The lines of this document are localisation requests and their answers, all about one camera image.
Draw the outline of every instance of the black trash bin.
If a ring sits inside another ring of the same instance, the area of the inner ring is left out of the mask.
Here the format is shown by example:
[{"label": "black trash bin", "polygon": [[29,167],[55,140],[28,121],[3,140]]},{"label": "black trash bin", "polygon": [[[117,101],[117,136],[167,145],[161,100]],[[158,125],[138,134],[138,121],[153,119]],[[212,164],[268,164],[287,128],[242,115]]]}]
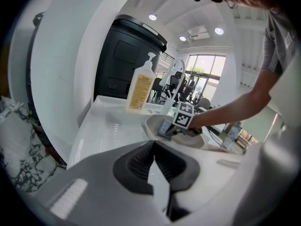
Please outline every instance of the black trash bin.
[{"label": "black trash bin", "polygon": [[98,95],[126,99],[135,69],[143,66],[152,52],[155,72],[166,48],[167,41],[148,25],[128,15],[117,16],[100,54],[94,100]]}]

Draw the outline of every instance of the yellow label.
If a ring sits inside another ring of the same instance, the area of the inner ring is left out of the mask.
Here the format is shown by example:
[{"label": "yellow label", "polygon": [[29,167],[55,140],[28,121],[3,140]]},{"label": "yellow label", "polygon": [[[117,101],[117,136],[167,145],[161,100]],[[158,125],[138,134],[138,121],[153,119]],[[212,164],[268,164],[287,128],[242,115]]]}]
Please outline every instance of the yellow label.
[{"label": "yellow label", "polygon": [[147,93],[149,92],[152,78],[147,77],[145,75],[139,74],[138,79],[135,85],[135,89],[133,92],[132,100],[130,103],[130,109],[134,110],[142,110],[144,101],[147,97]]}]

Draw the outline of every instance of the soap dispenser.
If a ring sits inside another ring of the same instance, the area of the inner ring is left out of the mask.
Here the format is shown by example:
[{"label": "soap dispenser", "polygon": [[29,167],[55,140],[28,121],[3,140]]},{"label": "soap dispenser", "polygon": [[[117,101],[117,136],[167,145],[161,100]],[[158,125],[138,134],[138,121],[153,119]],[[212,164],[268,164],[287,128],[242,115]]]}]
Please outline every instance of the soap dispenser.
[{"label": "soap dispenser", "polygon": [[127,95],[126,110],[128,112],[142,112],[156,78],[155,73],[151,70],[151,60],[156,55],[151,52],[148,53],[148,55],[150,58],[144,63],[144,66],[135,69],[131,86]]}]

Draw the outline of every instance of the window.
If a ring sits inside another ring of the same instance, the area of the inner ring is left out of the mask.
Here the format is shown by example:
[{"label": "window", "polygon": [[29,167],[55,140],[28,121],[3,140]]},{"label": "window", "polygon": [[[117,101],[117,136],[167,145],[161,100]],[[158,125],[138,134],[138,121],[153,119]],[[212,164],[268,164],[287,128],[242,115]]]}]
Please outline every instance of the window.
[{"label": "window", "polygon": [[156,78],[162,79],[165,74],[166,74],[166,72],[156,72]]},{"label": "window", "polygon": [[[225,60],[225,56],[191,55],[188,59],[186,70],[221,76]],[[194,78],[194,81],[196,83],[196,87],[192,97],[194,98],[197,93],[201,92],[203,93],[204,98],[211,101],[219,81],[209,78]]]}]

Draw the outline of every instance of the hand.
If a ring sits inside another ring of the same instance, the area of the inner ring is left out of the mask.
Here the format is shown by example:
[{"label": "hand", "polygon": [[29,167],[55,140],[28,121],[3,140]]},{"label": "hand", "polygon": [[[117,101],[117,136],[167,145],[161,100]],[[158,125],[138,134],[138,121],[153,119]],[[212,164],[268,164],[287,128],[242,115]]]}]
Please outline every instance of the hand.
[{"label": "hand", "polygon": [[192,118],[192,121],[189,125],[189,128],[194,128],[194,129],[202,129],[202,125],[201,125],[201,119],[200,119],[200,114],[199,115],[195,115]]}]

